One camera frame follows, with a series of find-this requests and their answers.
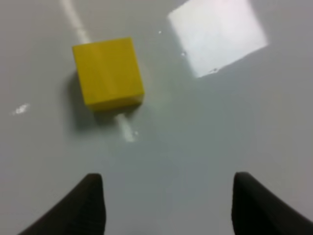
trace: white table surface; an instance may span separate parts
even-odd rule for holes
[[[228,47],[222,27],[248,11],[227,20],[212,5],[245,1],[190,1],[0,2],[0,234],[21,232],[89,172],[104,178],[107,235],[233,234],[237,171],[313,219],[313,2],[246,1],[251,15],[227,33],[247,41]],[[206,38],[193,41],[197,30]],[[145,101],[94,117],[71,47],[127,36]]]

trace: yellow cube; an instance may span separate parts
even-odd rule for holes
[[[93,111],[142,102],[144,89],[131,38],[73,47],[85,104]]]

